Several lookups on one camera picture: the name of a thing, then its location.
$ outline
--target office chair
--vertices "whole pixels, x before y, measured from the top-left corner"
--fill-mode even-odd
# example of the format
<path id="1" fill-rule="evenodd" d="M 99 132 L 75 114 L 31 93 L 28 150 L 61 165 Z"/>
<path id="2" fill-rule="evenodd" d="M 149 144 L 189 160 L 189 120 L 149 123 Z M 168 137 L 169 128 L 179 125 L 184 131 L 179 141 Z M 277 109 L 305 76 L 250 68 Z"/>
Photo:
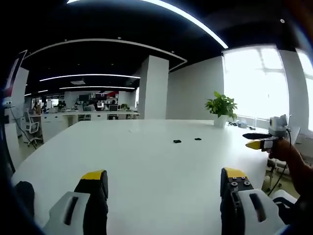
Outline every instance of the office chair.
<path id="1" fill-rule="evenodd" d="M 34 142 L 37 145 L 37 140 L 38 141 L 42 141 L 43 139 L 35 137 L 35 134 L 38 132 L 39 130 L 39 122 L 32 122 L 32 119 L 29 116 L 29 112 L 28 109 L 26 110 L 26 112 L 24 112 L 24 116 L 25 116 L 25 131 L 28 132 L 29 136 L 28 137 L 28 143 L 27 146 L 29 146 L 32 142 Z"/>

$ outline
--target ceiling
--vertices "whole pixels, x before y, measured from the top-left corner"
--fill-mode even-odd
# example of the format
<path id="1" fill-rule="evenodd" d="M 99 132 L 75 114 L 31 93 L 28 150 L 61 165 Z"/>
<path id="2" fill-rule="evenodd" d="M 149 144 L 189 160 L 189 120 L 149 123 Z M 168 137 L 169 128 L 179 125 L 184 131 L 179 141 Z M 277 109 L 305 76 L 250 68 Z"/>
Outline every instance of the ceiling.
<path id="1" fill-rule="evenodd" d="M 164 1 L 203 22 L 229 48 L 264 43 L 275 43 L 281 49 L 296 46 L 288 22 L 280 22 L 281 18 L 288 21 L 280 1 L 274 4 L 272 0 L 239 0 L 227 4 L 215 2 L 214 5 L 201 0 Z M 27 34 L 20 46 L 21 50 L 28 50 L 22 63 L 22 67 L 29 70 L 26 94 L 37 95 L 37 91 L 42 90 L 57 93 L 59 88 L 72 87 L 70 82 L 79 80 L 78 77 L 63 77 L 40 82 L 41 79 L 86 73 L 138 75 L 138 69 L 149 55 L 169 60 L 170 69 L 187 61 L 176 68 L 179 69 L 219 56 L 224 50 L 192 22 L 149 2 L 66 2 L 59 1 L 40 16 L 33 16 L 32 23 L 27 24 Z M 148 45 L 168 53 L 122 41 Z M 53 44 L 59 45 L 36 52 Z M 135 78 L 83 76 L 83 79 L 86 86 L 139 86 L 139 79 Z"/>

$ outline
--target cable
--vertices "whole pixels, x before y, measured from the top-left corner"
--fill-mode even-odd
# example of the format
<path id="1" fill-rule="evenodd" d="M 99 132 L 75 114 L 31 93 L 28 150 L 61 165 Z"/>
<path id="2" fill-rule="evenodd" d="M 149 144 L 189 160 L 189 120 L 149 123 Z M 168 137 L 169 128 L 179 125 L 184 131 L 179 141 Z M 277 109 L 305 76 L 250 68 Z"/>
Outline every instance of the cable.
<path id="1" fill-rule="evenodd" d="M 288 131 L 288 134 L 289 134 L 289 140 L 290 140 L 290 143 L 289 143 L 290 145 L 289 145 L 289 147 L 290 147 L 290 150 L 291 150 L 291 134 L 290 134 L 290 130 L 287 129 L 287 131 Z M 279 176 L 277 182 L 275 183 L 274 187 L 273 187 L 273 188 L 271 189 L 271 191 L 268 193 L 268 196 L 273 192 L 273 190 L 274 190 L 274 189 L 276 188 L 276 186 L 278 185 L 278 182 L 279 182 L 280 179 L 282 178 L 282 176 L 283 176 L 283 174 L 284 174 L 286 168 L 287 168 L 287 163 L 286 163 L 286 165 L 284 166 L 284 169 L 283 169 L 282 173 L 280 174 L 280 176 Z"/>
<path id="2" fill-rule="evenodd" d="M 25 133 L 25 131 L 22 130 L 22 128 L 20 127 L 19 123 L 17 122 L 17 119 L 15 118 L 15 116 L 14 116 L 14 114 L 13 114 L 13 112 L 12 112 L 12 107 L 10 106 L 9 108 L 10 108 L 10 110 L 11 110 L 11 114 L 12 114 L 12 116 L 13 116 L 13 118 L 14 118 L 14 121 L 15 121 L 15 123 L 17 124 L 18 128 L 23 132 L 23 134 L 26 136 L 26 138 L 28 139 L 28 141 L 34 146 L 34 148 L 37 149 L 36 146 L 34 145 L 33 141 L 30 141 L 30 139 L 28 138 L 28 136 L 27 136 L 27 134 Z"/>

